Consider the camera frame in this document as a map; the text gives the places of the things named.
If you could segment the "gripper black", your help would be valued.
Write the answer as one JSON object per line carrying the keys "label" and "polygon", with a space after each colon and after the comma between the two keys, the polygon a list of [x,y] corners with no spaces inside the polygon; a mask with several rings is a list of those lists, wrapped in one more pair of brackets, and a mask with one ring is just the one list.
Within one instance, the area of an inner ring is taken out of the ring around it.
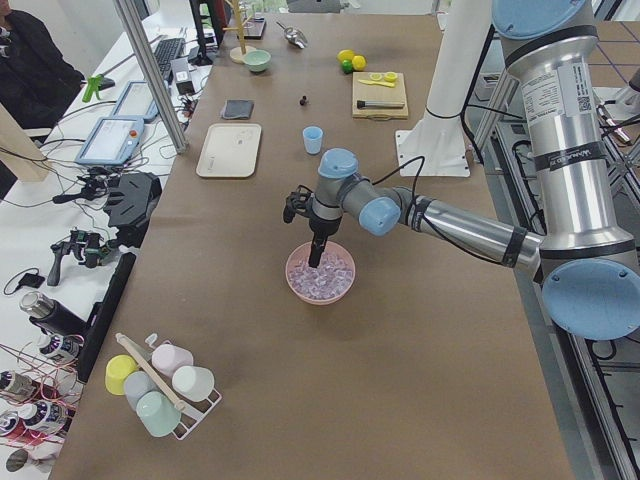
{"label": "gripper black", "polygon": [[341,218],[324,219],[312,213],[309,217],[309,226],[313,232],[313,239],[310,242],[310,252],[308,265],[317,268],[320,265],[326,242],[330,236],[337,233],[341,223]]}

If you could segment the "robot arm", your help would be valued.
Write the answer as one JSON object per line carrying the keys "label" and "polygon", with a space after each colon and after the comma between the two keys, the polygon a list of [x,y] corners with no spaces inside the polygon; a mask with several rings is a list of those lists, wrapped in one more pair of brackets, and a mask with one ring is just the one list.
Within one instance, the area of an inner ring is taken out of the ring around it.
{"label": "robot arm", "polygon": [[518,80],[546,224],[544,235],[457,209],[402,188],[378,188],[355,155],[328,150],[305,209],[317,266],[344,214],[381,236],[399,224],[467,254],[528,271],[565,331],[613,340],[639,326],[634,237],[616,220],[606,148],[587,57],[597,43],[587,1],[496,1],[489,13],[505,67]]}

